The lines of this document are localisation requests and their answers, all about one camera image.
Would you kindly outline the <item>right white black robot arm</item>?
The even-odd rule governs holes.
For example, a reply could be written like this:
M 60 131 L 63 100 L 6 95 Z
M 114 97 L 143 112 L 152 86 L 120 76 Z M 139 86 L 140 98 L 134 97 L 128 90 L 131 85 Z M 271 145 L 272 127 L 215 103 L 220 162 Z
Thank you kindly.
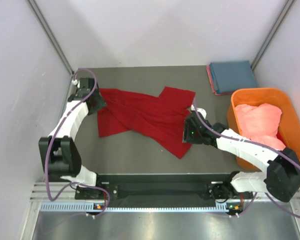
M 290 148 L 276 150 L 237 134 L 221 123 L 210 123 L 200 112 L 185 118 L 183 142 L 212 146 L 231 153 L 258 168 L 258 172 L 233 172 L 223 192 L 235 198 L 243 192 L 269 194 L 287 203 L 300 188 L 300 161 Z

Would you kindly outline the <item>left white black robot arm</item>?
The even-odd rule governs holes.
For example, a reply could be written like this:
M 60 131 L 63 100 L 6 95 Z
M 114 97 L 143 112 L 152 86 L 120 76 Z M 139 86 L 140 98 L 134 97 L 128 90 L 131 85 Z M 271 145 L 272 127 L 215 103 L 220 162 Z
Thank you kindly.
M 39 153 L 47 178 L 82 183 L 87 194 L 96 199 L 104 187 L 97 182 L 98 175 L 83 166 L 75 138 L 83 120 L 107 104 L 94 78 L 83 77 L 75 83 L 76 91 L 69 96 L 57 126 L 39 139 Z

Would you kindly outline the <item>red t shirt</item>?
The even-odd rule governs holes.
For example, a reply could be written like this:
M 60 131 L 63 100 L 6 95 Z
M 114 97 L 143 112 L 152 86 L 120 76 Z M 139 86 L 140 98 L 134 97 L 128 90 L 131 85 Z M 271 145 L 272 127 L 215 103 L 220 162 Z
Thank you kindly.
M 102 88 L 106 107 L 97 113 L 99 137 L 134 131 L 152 138 L 178 159 L 191 148 L 183 142 L 184 121 L 195 92 L 166 86 L 159 96 Z

